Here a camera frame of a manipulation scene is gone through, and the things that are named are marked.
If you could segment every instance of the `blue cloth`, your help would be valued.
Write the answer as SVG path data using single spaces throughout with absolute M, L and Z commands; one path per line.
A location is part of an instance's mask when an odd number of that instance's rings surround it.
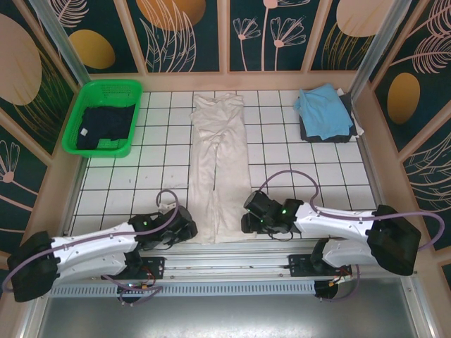
M 328 139 L 337 135 L 349 135 L 353 126 L 351 117 L 331 84 L 299 91 L 295 102 L 308 137 Z

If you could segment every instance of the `orange circle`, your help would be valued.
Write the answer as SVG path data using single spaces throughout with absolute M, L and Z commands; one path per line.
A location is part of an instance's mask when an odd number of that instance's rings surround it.
M 136 0 L 136 4 L 152 25 L 172 31 L 186 28 L 183 13 L 194 26 L 202 19 L 206 8 L 205 0 Z

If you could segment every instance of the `green basket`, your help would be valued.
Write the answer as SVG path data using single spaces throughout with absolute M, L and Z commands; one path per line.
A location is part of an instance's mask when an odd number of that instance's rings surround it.
M 142 85 L 133 80 L 95 80 L 83 86 L 70 114 L 63 135 L 63 148 L 70 154 L 83 157 L 125 157 L 130 153 L 136 120 L 140 112 Z M 130 132 L 127 139 L 100 139 L 96 149 L 77 149 L 78 130 L 85 109 L 88 107 L 113 106 L 128 107 L 135 105 Z

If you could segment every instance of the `white trousers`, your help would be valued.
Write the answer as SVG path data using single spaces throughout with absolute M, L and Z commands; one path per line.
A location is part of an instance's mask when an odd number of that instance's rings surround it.
M 242 96 L 196 95 L 194 104 L 188 208 L 199 233 L 191 242 L 255 238 L 240 223 L 251 193 Z

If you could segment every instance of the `grid floor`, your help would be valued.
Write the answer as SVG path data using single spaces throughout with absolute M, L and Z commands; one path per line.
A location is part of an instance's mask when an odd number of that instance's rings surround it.
M 104 230 L 135 214 L 155 212 L 155 197 L 161 189 L 172 189 L 181 204 L 189 207 L 193 96 L 225 93 L 228 92 L 144 93 L 130 155 L 89 159 L 70 235 Z M 300 170 L 320 185 L 317 205 L 345 210 L 375 208 L 356 139 L 346 144 L 310 144 L 301 140 L 299 115 L 292 108 L 297 91 L 232 93 L 243 95 L 245 101 L 253 188 L 280 170 Z M 271 180 L 266 192 L 279 202 L 289 198 L 309 200 L 314 187 L 304 177 L 284 174 Z M 162 202 L 171 203 L 171 197 L 164 194 Z

